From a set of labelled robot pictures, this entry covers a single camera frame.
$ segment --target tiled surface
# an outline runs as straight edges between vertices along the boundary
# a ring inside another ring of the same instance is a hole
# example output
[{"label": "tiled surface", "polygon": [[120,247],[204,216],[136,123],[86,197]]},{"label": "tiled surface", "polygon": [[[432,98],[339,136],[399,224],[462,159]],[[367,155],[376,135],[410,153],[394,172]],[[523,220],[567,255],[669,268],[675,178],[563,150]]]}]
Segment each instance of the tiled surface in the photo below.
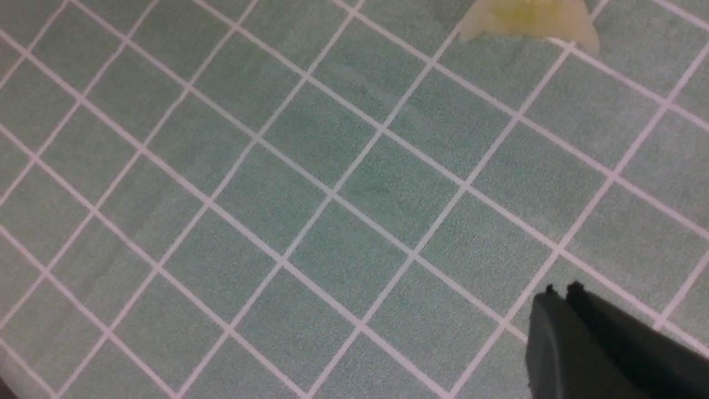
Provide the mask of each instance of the tiled surface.
[{"label": "tiled surface", "polygon": [[[599,59],[569,55],[509,127],[563,49],[441,48],[470,3],[1,2],[3,378],[27,398],[524,398],[531,296],[573,280],[709,356],[702,2],[587,1]],[[654,118],[648,93],[680,80]]]}]

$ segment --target yellow object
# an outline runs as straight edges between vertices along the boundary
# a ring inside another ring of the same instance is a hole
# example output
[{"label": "yellow object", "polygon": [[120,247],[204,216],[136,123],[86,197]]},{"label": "yellow object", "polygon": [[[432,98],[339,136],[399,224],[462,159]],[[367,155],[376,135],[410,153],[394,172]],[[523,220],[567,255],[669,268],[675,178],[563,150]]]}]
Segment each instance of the yellow object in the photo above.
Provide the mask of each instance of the yellow object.
[{"label": "yellow object", "polygon": [[458,24],[461,43],[481,33],[559,38],[601,49],[584,0],[476,0]]}]

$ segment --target square tile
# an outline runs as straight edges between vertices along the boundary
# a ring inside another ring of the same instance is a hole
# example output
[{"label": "square tile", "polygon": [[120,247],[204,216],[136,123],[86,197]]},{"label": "square tile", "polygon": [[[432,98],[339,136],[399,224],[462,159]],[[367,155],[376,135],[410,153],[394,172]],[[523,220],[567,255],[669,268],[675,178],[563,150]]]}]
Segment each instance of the square tile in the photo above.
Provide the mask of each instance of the square tile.
[{"label": "square tile", "polygon": [[306,83],[266,132],[266,140],[332,187],[375,129]]},{"label": "square tile", "polygon": [[331,0],[261,0],[243,26],[307,70],[346,16]]},{"label": "square tile", "polygon": [[282,253],[324,199],[324,192],[256,145],[216,201]]},{"label": "square tile", "polygon": [[709,268],[705,268],[669,318],[678,327],[707,346],[709,346],[709,307],[706,303],[708,295]]},{"label": "square tile", "polygon": [[150,282],[115,331],[175,390],[223,332],[161,275]]},{"label": "square tile", "polygon": [[2,320],[40,274],[35,266],[4,237],[0,238],[0,253],[2,253],[0,270],[4,274],[0,280],[0,320]]},{"label": "square tile", "polygon": [[228,27],[191,0],[159,2],[147,15],[133,40],[140,47],[190,80]]},{"label": "square tile", "polygon": [[125,34],[138,22],[150,0],[122,0],[120,3],[115,0],[82,0],[82,4]]},{"label": "square tile", "polygon": [[635,319],[648,325],[652,325],[654,322],[650,316],[637,309],[634,305],[631,305],[630,302],[623,299],[617,293],[614,293],[610,288],[581,270],[571,261],[560,256],[547,273],[544,274],[544,277],[539,284],[537,284],[537,287],[532,291],[532,294],[524,305],[517,311],[517,315],[512,319],[512,325],[522,330],[525,334],[529,334],[530,315],[532,314],[532,301],[534,300],[534,296],[543,293],[547,285],[552,284],[559,295],[566,297],[566,287],[574,281],[580,282],[587,291],[610,302]]},{"label": "square tile", "polygon": [[274,260],[208,210],[165,265],[219,317],[231,322]]},{"label": "square tile", "polygon": [[668,111],[623,176],[696,224],[709,229],[709,134]]},{"label": "square tile", "polygon": [[509,115],[431,70],[389,128],[465,180],[509,121]]},{"label": "square tile", "polygon": [[315,394],[315,398],[437,397],[364,335],[355,339]]},{"label": "square tile", "polygon": [[112,341],[106,341],[63,398],[167,398]]},{"label": "square tile", "polygon": [[0,376],[19,398],[51,398],[47,391],[27,374],[2,346],[0,346]]},{"label": "square tile", "polygon": [[0,28],[27,48],[61,5],[60,0],[3,0]]},{"label": "square tile", "polygon": [[134,153],[132,145],[81,106],[42,159],[95,204]]},{"label": "square tile", "polygon": [[249,137],[192,94],[177,106],[150,150],[210,195],[239,158]]},{"label": "square tile", "polygon": [[674,103],[709,122],[709,57],[689,78]]},{"label": "square tile", "polygon": [[369,326],[446,390],[497,327],[417,263],[389,293]]},{"label": "square tile", "polygon": [[341,194],[413,248],[456,191],[453,182],[383,136]]},{"label": "square tile", "polygon": [[234,35],[195,87],[254,131],[259,131],[300,77],[241,35]]},{"label": "square tile", "polygon": [[101,206],[101,212],[158,261],[201,205],[177,181],[141,156]]},{"label": "square tile", "polygon": [[119,44],[117,37],[69,3],[32,53],[64,81],[83,92]]},{"label": "square tile", "polygon": [[111,325],[150,266],[98,219],[92,219],[52,273],[104,324]]},{"label": "square tile", "polygon": [[68,93],[25,60],[0,89],[0,123],[36,151],[73,104]]},{"label": "square tile", "polygon": [[604,180],[600,172],[518,124],[474,186],[545,236],[559,241]]},{"label": "square tile", "polygon": [[0,79],[5,76],[19,58],[20,53],[5,40],[0,39]]},{"label": "square tile", "polygon": [[10,141],[7,136],[0,134],[0,197],[10,189],[12,182],[27,166],[30,158]]},{"label": "square tile", "polygon": [[519,109],[561,54],[548,40],[482,35],[465,44],[454,40],[440,64]]},{"label": "square tile", "polygon": [[613,169],[658,107],[651,99],[571,55],[526,115]]},{"label": "square tile", "polygon": [[237,326],[296,385],[308,390],[354,327],[281,270]]},{"label": "square tile", "polygon": [[709,40],[708,32],[645,0],[611,1],[594,25],[601,61],[663,97]]},{"label": "square tile", "polygon": [[182,88],[131,48],[123,50],[89,93],[89,101],[144,141]]},{"label": "square tile", "polygon": [[254,0],[204,0],[232,21],[237,21]]},{"label": "square tile", "polygon": [[0,337],[55,391],[100,336],[98,327],[47,280],[0,330]]},{"label": "square tile", "polygon": [[300,271],[358,317],[405,260],[404,252],[336,202],[291,256]]},{"label": "square tile", "polygon": [[473,1],[368,0],[361,12],[426,55],[433,56]]},{"label": "square tile", "polygon": [[33,166],[0,207],[0,225],[46,266],[88,213],[44,170]]},{"label": "square tile", "polygon": [[708,247],[691,230],[617,185],[568,245],[569,252],[658,312]]},{"label": "square tile", "polygon": [[502,333],[490,352],[463,385],[458,398],[529,398],[525,345],[508,332]]},{"label": "square tile", "polygon": [[551,250],[494,209],[465,194],[421,255],[504,315]]},{"label": "square tile", "polygon": [[227,339],[209,361],[185,398],[297,398],[273,373],[239,345]]},{"label": "square tile", "polygon": [[382,122],[423,66],[423,61],[353,19],[313,76]]}]

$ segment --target floor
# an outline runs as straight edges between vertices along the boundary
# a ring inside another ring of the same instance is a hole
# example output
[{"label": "floor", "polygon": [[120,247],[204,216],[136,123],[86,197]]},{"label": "floor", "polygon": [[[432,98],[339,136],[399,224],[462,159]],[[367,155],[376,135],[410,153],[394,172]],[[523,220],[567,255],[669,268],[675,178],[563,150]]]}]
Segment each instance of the floor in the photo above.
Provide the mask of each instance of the floor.
[{"label": "floor", "polygon": [[527,398],[574,279],[709,356],[709,6],[3,0],[0,374],[23,398]]}]

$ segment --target small object on floor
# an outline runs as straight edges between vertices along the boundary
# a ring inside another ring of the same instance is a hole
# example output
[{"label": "small object on floor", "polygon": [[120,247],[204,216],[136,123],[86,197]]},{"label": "small object on floor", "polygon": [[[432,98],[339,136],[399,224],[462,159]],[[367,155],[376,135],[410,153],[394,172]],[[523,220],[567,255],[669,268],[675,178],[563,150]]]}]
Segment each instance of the small object on floor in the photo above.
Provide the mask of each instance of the small object on floor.
[{"label": "small object on floor", "polygon": [[533,399],[709,399],[709,359],[578,282],[534,297],[525,362]]},{"label": "small object on floor", "polygon": [[476,0],[458,28],[461,43],[490,33],[576,41],[592,55],[601,50],[584,0]]}]

